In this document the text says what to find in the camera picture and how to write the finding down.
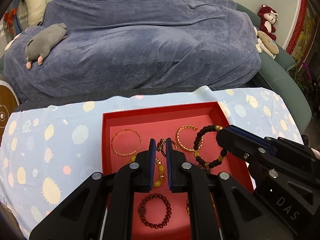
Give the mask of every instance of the blue blanket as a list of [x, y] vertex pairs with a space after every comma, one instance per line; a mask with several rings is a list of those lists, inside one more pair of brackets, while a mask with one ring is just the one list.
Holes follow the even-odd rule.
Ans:
[[[26, 69], [27, 42], [65, 23], [68, 38]], [[247, 14], [232, 0], [52, 0], [42, 26], [11, 45], [4, 75], [19, 99], [91, 91], [210, 85], [250, 80], [261, 60]]]

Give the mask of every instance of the red box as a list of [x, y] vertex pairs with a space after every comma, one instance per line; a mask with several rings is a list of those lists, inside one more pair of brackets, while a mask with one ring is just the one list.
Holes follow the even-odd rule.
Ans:
[[[161, 138], [171, 138], [175, 143], [176, 134], [183, 125], [194, 125], [197, 131], [192, 129], [183, 129], [180, 132], [180, 141], [187, 148], [193, 148], [197, 132], [207, 125], [229, 125], [217, 102], [197, 103], [177, 106], [163, 106], [156, 108], [146, 108], [128, 111], [119, 111], [104, 113], [102, 121], [102, 172], [111, 174], [117, 172], [123, 165], [126, 165], [132, 155], [120, 156], [115, 154], [111, 148], [111, 139], [119, 131], [124, 129], [133, 129], [137, 131], [142, 138], [141, 147], [137, 151], [148, 150], [150, 139], [153, 138], [158, 142]], [[216, 133], [211, 132], [203, 136], [204, 143], [199, 150], [200, 156], [208, 162], [215, 160], [221, 151], [215, 140]], [[121, 154], [134, 151], [139, 145], [139, 138], [134, 132], [124, 132], [119, 134], [114, 142], [114, 149]], [[190, 152], [184, 152], [189, 162], [198, 164]], [[163, 164], [166, 164], [165, 158], [160, 152], [156, 157]], [[245, 162], [239, 160], [232, 154], [228, 154], [222, 165], [212, 169], [213, 174], [221, 171], [227, 171], [247, 190], [253, 192], [252, 182]], [[155, 165], [154, 181], [158, 179], [157, 165]], [[151, 193], [161, 193], [166, 196], [172, 207], [172, 215], [167, 226], [164, 228], [154, 229], [142, 224], [137, 208], [141, 200]], [[190, 222], [189, 215], [186, 211], [187, 194], [173, 194], [169, 191], [167, 172], [165, 179], [158, 188], [153, 188], [149, 193], [135, 193], [132, 239], [174, 239], [190, 240]], [[146, 204], [146, 220], [151, 223], [161, 223], [165, 216], [165, 206], [159, 199], [148, 201]]]

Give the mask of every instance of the red teddy bear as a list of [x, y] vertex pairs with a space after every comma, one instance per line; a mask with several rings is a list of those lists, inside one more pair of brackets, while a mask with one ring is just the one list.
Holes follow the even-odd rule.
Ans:
[[276, 41], [277, 37], [273, 34], [276, 31], [276, 28], [273, 24], [278, 20], [277, 12], [271, 7], [263, 4], [261, 5], [258, 15], [261, 18], [260, 30]]

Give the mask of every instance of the yellow bead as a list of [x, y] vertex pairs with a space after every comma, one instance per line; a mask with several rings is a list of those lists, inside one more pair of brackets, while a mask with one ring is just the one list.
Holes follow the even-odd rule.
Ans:
[[130, 162], [134, 162], [136, 160], [136, 156], [133, 155], [131, 158], [130, 158]]
[[156, 182], [154, 182], [153, 186], [160, 187], [161, 184], [162, 184], [161, 180], [157, 180]]
[[159, 171], [160, 172], [164, 172], [165, 171], [164, 166], [162, 164], [159, 165]]

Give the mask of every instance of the gold bracelet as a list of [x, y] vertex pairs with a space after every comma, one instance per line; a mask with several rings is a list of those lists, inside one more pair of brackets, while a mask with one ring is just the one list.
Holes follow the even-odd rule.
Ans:
[[[118, 153], [118, 152], [113, 148], [113, 141], [114, 141], [114, 139], [116, 138], [116, 136], [118, 136], [120, 133], [127, 132], [127, 131], [135, 132], [135, 133], [139, 136], [139, 139], [140, 139], [140, 141], [139, 141], [139, 146], [138, 146], [138, 148], [137, 148], [134, 152], [132, 152], [132, 153], [129, 153], [129, 154], [120, 154], [120, 153]], [[141, 139], [141, 137], [140, 137], [140, 135], [138, 134], [137, 131], [132, 130], [132, 129], [124, 129], [124, 130], [122, 130], [122, 131], [120, 131], [120, 132], [117, 132], [117, 133], [113, 136], [113, 138], [112, 138], [112, 140], [111, 140], [111, 148], [112, 148], [112, 150], [113, 150], [116, 154], [118, 154], [118, 155], [121, 155], [121, 156], [129, 156], [129, 155], [131, 155], [131, 154], [136, 153], [136, 152], [139, 150], [139, 148], [140, 148], [140, 146], [141, 146], [141, 141], [142, 141], [142, 139]]]
[[[130, 161], [128, 161], [128, 163], [133, 163], [135, 162], [135, 160], [136, 160], [136, 155], [132, 156], [130, 158]], [[156, 157], [155, 163], [158, 165], [159, 179], [153, 183], [153, 186], [160, 187], [162, 184], [162, 181], [164, 180], [165, 167], [161, 164], [161, 161], [157, 157]]]
[[[180, 139], [179, 139], [179, 133], [181, 132], [181, 130], [183, 130], [183, 129], [185, 129], [185, 128], [189, 128], [189, 129], [192, 129], [192, 130], [195, 130], [195, 131], [196, 131], [198, 128], [195, 127], [195, 126], [193, 126], [193, 125], [184, 125], [184, 126], [180, 127], [179, 130], [177, 131], [177, 142], [178, 142], [180, 148], [181, 148], [182, 150], [186, 151], [186, 152], [190, 152], [190, 153], [191, 153], [191, 152], [194, 152], [195, 150], [194, 150], [194, 149], [188, 149], [188, 148], [184, 147], [184, 146], [182, 145], [182, 143], [180, 142]], [[201, 142], [200, 142], [200, 145], [199, 145], [199, 149], [200, 149], [200, 147], [202, 146], [202, 143], [203, 143], [203, 137], [201, 137]]]
[[[175, 146], [176, 151], [178, 151], [178, 147], [176, 143], [174, 141], [171, 141], [171, 143]], [[164, 145], [165, 145], [165, 140], [161, 138], [160, 141], [157, 143], [156, 151], [161, 152], [164, 157], [167, 157], [167, 154], [163, 150]]]

